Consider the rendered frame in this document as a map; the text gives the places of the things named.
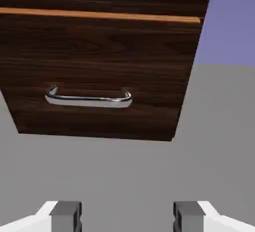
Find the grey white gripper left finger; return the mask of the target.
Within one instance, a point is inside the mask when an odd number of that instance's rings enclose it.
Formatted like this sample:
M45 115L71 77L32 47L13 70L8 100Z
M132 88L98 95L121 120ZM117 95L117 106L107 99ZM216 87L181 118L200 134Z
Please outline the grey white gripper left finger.
M0 232L82 232L80 201L46 201L30 216L0 226Z

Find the dark wood drawer front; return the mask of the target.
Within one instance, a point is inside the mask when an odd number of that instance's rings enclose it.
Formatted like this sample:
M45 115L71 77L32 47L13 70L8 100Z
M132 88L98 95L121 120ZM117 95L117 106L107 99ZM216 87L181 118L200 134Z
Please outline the dark wood drawer front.
M0 91L21 134L171 141L197 17L0 7ZM124 97L127 108L50 104L45 93Z

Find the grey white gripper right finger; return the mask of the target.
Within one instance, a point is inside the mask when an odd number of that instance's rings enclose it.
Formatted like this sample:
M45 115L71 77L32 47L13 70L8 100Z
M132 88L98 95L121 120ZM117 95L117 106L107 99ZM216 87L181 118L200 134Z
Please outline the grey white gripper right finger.
M255 226L218 213L209 201L174 201L172 232L255 232Z

